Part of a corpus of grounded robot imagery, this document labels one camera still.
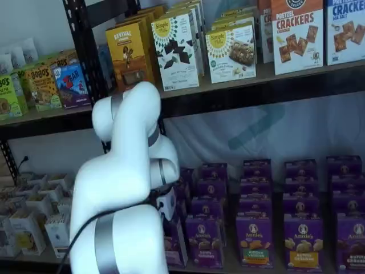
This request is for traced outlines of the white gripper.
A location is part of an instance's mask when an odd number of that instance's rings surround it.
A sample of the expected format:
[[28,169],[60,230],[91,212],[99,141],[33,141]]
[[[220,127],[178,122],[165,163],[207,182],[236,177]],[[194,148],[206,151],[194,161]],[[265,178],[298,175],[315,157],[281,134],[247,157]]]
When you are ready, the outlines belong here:
[[163,219],[171,221],[176,208],[176,195],[173,187],[158,194],[156,206],[160,216]]

